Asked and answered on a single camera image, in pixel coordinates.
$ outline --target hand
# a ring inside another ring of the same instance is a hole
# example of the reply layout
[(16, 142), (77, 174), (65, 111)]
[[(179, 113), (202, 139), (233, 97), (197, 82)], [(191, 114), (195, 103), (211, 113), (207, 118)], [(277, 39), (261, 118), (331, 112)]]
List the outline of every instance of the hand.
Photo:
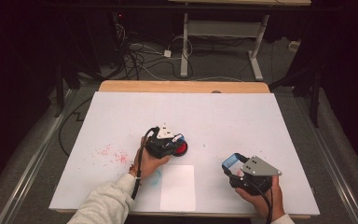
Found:
[[(279, 177), (274, 175), (272, 177), (272, 186), (265, 194), (268, 198), (269, 202), (271, 203), (271, 191), (273, 196), (273, 204), (272, 204), (272, 220), (274, 221), (279, 217), (284, 215), (283, 210), (283, 197), (282, 197), (282, 190), (279, 186)], [(255, 207), (255, 211), (263, 218), (267, 218), (269, 216), (269, 208), (267, 207), (266, 201), (264, 201), (261, 195), (252, 196), (244, 189), (236, 188), (235, 191), (240, 194), (240, 196), (251, 203)]]
[[(145, 145), (144, 142), (145, 142), (145, 140), (142, 137), (141, 146)], [(143, 151), (142, 152), (142, 161), (141, 161), (141, 178), (142, 179), (147, 178), (148, 176), (152, 175), (160, 165), (167, 163), (171, 158), (171, 156), (165, 156), (161, 159), (157, 159), (157, 158), (154, 158), (153, 156), (151, 156), (149, 154), (149, 152), (144, 147), (142, 149), (138, 149), (136, 156), (135, 156), (135, 160), (133, 161), (134, 169), (129, 171), (129, 173), (133, 176), (136, 176), (136, 172), (138, 172), (138, 167), (139, 167), (138, 158), (139, 158), (140, 150)]]

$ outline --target table leg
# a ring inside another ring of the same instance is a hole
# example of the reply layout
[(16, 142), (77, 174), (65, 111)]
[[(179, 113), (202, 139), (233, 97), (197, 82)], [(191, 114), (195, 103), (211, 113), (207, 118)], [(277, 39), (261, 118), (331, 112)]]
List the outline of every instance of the table leg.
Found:
[(183, 23), (183, 49), (182, 49), (182, 62), (180, 66), (180, 76), (187, 77), (187, 63), (188, 63), (188, 48), (187, 48), (187, 38), (188, 38), (188, 13), (185, 13), (185, 20)]
[(261, 41), (263, 40), (263, 35), (264, 35), (264, 32), (266, 31), (268, 21), (269, 21), (269, 15), (265, 15), (263, 17), (263, 20), (260, 23), (260, 26), (259, 26), (258, 31), (257, 31), (257, 37), (256, 37), (256, 40), (255, 40), (255, 47), (254, 47), (253, 50), (249, 50), (249, 52), (248, 52), (249, 60), (251, 62), (251, 66), (252, 66), (252, 69), (253, 69), (254, 74), (255, 74), (255, 79), (257, 81), (262, 81), (263, 80), (263, 76), (261, 74), (260, 67), (258, 66), (256, 56), (257, 56), (257, 52), (258, 52), (258, 50), (260, 48)]

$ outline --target white table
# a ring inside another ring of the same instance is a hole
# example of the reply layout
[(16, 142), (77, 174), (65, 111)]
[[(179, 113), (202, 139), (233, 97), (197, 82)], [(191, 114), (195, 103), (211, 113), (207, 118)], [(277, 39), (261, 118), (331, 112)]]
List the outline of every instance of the white table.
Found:
[[(136, 91), (153, 84), (155, 89)], [(246, 157), (256, 155), (282, 171), (284, 208), (292, 217), (319, 215), (274, 95), (203, 93), (236, 89), (246, 92), (246, 86), (250, 87), (249, 92), (266, 92), (264, 83), (110, 81), (103, 86), (116, 86), (118, 91), (95, 93), (50, 209), (75, 211), (95, 187), (128, 172), (141, 136), (149, 128), (166, 123), (173, 132), (185, 136), (188, 152), (172, 158), (143, 181), (133, 214), (255, 216), (254, 208), (228, 184), (221, 168), (228, 156), (239, 152)], [(184, 198), (162, 198), (164, 176), (176, 176), (164, 172), (168, 166), (194, 169), (193, 210), (170, 211), (161, 207), (163, 200), (180, 202)]]

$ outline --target finger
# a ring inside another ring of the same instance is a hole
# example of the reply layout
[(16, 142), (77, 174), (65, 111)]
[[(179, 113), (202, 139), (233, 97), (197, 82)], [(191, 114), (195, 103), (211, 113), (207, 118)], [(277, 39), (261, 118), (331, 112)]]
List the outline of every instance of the finger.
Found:
[(277, 175), (273, 175), (271, 178), (272, 178), (272, 186), (279, 186), (279, 177)]
[(136, 154), (135, 154), (135, 161), (134, 161), (134, 162), (138, 161), (138, 156), (139, 156), (139, 149), (138, 149), (138, 150), (136, 150)]
[(246, 190), (235, 188), (235, 192), (237, 192), (244, 200), (250, 202), (252, 200), (252, 195), (250, 195)]
[(165, 156), (163, 158), (161, 158), (161, 164), (165, 164), (167, 163), (169, 160), (171, 159), (171, 156)]

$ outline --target white cable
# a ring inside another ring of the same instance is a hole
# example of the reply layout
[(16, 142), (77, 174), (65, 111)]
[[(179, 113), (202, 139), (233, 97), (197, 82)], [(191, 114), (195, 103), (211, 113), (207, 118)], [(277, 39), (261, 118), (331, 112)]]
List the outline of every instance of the white cable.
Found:
[(141, 65), (141, 64), (139, 64), (139, 63), (137, 63), (136, 65), (139, 66), (139, 67), (141, 67), (141, 68), (143, 68), (148, 74), (150, 74), (150, 76), (152, 76), (152, 77), (155, 78), (155, 79), (158, 79), (158, 80), (161, 80), (161, 81), (169, 81), (168, 79), (164, 79), (164, 78), (161, 78), (161, 77), (156, 77), (156, 76), (153, 75), (149, 70), (147, 70), (147, 68), (145, 68), (143, 65)]
[(190, 53), (188, 53), (187, 57), (190, 56), (191, 53), (193, 52), (193, 45), (191, 44), (190, 40), (188, 40), (187, 38), (184, 38), (182, 35), (179, 35), (176, 38), (174, 38), (171, 43), (173, 43), (173, 41), (175, 41), (177, 39), (184, 39), (185, 41), (187, 41), (187, 43), (190, 45)]
[(124, 44), (124, 39), (126, 38), (126, 29), (124, 29), (124, 27), (120, 24), (116, 24), (116, 26), (118, 26), (118, 28), (120, 28), (120, 33), (118, 33), (118, 38), (120, 39), (121, 34), (123, 34), (123, 41), (120, 44), (120, 47)]
[(159, 55), (162, 55), (162, 53), (158, 52), (156, 49), (153, 49), (153, 48), (150, 48), (146, 45), (142, 45), (142, 44), (131, 44), (131, 45), (135, 45), (135, 46), (142, 46), (143, 48), (147, 48), (147, 49), (152, 49), (153, 51), (145, 51), (146, 53), (156, 53), (156, 54), (159, 54)]

